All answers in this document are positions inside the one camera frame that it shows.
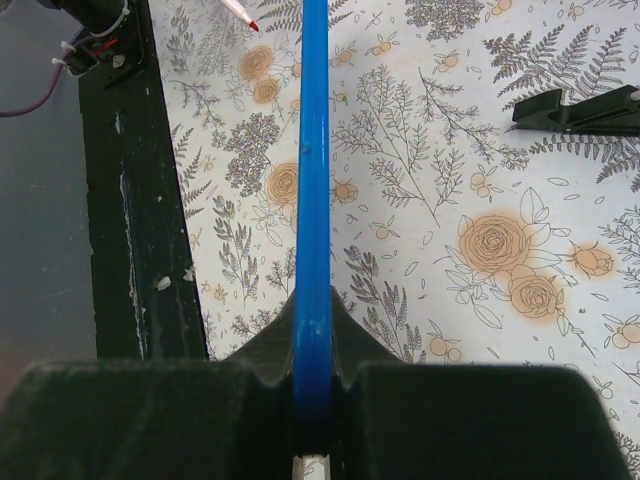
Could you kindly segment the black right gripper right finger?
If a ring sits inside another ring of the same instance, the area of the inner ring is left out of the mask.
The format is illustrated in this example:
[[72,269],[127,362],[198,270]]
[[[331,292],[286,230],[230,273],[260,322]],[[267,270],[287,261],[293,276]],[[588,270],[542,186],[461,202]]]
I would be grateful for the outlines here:
[[332,298],[334,479],[627,479],[603,408],[551,366],[407,364]]

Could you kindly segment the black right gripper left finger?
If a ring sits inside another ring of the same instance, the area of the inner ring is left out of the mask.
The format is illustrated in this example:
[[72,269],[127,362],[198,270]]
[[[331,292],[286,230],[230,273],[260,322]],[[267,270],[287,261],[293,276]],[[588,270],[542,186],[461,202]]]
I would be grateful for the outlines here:
[[294,301],[222,361],[41,363],[1,409],[5,479],[288,479]]

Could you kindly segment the blue framed whiteboard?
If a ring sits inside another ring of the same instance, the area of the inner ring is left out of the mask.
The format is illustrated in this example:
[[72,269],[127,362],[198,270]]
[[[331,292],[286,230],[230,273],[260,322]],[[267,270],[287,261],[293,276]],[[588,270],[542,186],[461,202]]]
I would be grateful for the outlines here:
[[328,3],[302,3],[302,71],[293,329],[295,450],[326,452],[332,390]]

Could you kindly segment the red white marker pen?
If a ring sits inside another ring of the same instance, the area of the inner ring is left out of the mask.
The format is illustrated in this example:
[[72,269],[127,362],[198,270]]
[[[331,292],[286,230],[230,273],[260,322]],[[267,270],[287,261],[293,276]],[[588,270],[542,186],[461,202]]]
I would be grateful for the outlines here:
[[259,31],[258,25],[239,0],[220,0],[220,3],[253,31]]

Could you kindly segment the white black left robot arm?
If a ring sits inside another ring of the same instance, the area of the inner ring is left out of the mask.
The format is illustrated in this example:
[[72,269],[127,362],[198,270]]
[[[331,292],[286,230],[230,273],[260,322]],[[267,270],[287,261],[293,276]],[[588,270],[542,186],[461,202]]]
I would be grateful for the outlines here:
[[38,0],[44,8],[63,10],[96,38],[110,35],[131,13],[128,0]]

